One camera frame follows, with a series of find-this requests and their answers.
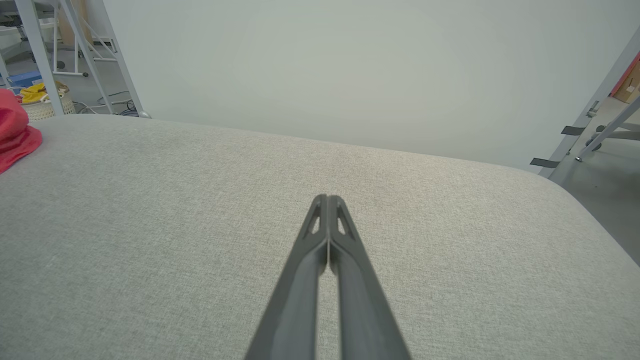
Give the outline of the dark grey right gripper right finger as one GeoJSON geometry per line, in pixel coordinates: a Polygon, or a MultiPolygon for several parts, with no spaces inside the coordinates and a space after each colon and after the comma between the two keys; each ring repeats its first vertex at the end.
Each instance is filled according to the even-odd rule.
{"type": "Polygon", "coordinates": [[[337,278],[343,360],[409,360],[391,306],[345,201],[327,199],[329,264],[337,278]]]}

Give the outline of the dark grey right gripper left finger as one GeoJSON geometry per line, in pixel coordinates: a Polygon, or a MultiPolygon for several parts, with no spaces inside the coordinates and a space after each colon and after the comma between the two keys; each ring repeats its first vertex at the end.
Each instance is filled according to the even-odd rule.
{"type": "Polygon", "coordinates": [[[246,360],[314,360],[319,278],[327,265],[329,197],[318,194],[302,222],[245,355],[246,360]]]}

